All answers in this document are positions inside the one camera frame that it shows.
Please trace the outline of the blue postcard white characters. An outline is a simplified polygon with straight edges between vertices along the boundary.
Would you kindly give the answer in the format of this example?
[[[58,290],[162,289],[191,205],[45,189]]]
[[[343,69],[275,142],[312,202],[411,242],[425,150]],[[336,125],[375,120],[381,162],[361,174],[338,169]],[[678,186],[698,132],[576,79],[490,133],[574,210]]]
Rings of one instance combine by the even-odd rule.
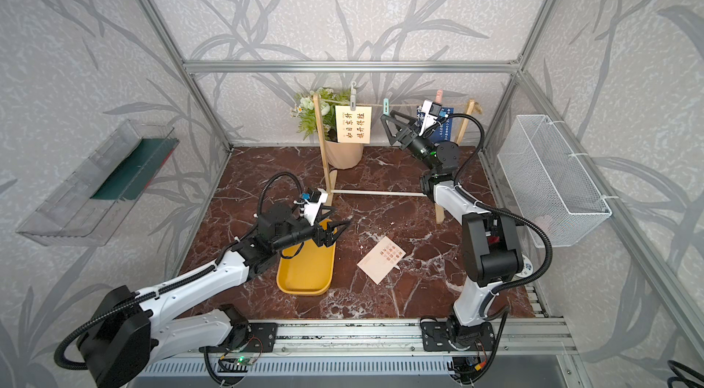
[[[443,109],[441,109],[439,118],[446,118],[449,115],[453,114],[454,111],[454,107],[443,107]],[[452,127],[453,120],[446,120],[430,135],[430,142],[439,143],[444,142],[445,140],[452,140]]]

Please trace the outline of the cream postcard red stamps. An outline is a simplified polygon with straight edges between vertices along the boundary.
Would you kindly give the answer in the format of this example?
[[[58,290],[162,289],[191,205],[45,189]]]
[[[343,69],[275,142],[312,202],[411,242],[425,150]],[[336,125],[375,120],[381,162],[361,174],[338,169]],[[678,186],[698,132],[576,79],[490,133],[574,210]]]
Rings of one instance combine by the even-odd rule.
[[[406,255],[406,251],[393,242],[389,237],[383,237],[377,244],[357,263],[357,267],[379,285],[392,269],[397,267]]]

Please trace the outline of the cream postcard red characters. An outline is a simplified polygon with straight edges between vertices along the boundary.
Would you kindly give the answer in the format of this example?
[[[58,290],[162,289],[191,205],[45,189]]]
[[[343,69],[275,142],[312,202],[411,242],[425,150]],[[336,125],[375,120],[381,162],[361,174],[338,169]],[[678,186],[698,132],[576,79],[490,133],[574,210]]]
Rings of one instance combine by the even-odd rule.
[[[335,107],[335,127],[339,143],[370,143],[372,107]]]

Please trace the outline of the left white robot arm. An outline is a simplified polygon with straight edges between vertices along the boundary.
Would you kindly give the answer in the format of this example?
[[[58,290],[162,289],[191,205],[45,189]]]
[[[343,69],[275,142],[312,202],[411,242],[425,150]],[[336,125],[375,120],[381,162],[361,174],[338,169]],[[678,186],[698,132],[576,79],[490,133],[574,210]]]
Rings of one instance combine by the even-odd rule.
[[[130,291],[110,291],[95,314],[69,333],[53,353],[54,363],[68,371],[89,371],[99,387],[122,387],[150,364],[191,349],[203,353],[246,347],[253,334],[233,305],[185,316],[203,301],[263,274],[284,251],[311,241],[317,247],[336,244],[349,220],[333,221],[335,208],[324,190],[304,189],[293,173],[277,173],[265,184],[291,179],[298,197],[265,209],[258,198],[256,220],[216,259],[169,281]]]

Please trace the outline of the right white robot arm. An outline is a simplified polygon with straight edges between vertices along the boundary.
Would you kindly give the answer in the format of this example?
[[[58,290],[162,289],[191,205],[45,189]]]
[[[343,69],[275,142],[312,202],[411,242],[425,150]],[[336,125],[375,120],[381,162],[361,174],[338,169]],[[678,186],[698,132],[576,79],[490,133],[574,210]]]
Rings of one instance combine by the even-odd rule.
[[[391,111],[381,124],[390,144],[397,144],[427,168],[420,179],[423,194],[449,213],[461,226],[461,246],[466,281],[446,322],[433,321],[421,327],[429,339],[426,351],[494,351],[498,333],[491,327],[488,310],[504,290],[527,285],[545,274],[552,263],[552,245],[537,224],[473,197],[459,182],[469,166],[462,161],[458,144],[450,140],[434,143],[436,129],[450,120],[474,122],[469,114],[443,111],[433,104],[422,120]],[[518,230],[525,226],[544,241],[546,257],[540,267],[524,275],[524,256]]]

